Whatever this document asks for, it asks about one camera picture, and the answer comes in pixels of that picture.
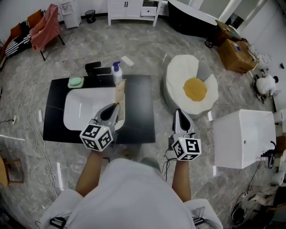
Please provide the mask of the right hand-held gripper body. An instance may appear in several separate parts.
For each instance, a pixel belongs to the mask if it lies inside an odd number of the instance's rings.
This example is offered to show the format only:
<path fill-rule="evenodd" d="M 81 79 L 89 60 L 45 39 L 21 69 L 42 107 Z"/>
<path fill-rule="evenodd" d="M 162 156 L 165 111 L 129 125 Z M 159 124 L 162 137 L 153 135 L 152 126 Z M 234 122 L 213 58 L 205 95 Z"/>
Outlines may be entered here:
<path fill-rule="evenodd" d="M 192 161 L 202 153 L 201 139 L 195 132 L 173 134 L 168 139 L 168 149 L 173 151 L 179 161 Z"/>

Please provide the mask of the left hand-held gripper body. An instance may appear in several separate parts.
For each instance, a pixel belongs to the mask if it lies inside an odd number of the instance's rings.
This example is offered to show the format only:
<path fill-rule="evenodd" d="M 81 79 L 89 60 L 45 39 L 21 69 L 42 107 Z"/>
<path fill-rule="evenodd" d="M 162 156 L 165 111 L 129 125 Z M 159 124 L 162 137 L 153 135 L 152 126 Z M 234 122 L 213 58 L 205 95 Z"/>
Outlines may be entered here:
<path fill-rule="evenodd" d="M 95 118 L 80 133 L 80 139 L 86 148 L 97 152 L 103 152 L 110 144 L 115 144 L 118 134 L 116 133 L 118 121 L 114 124 L 108 122 L 104 124 Z"/>

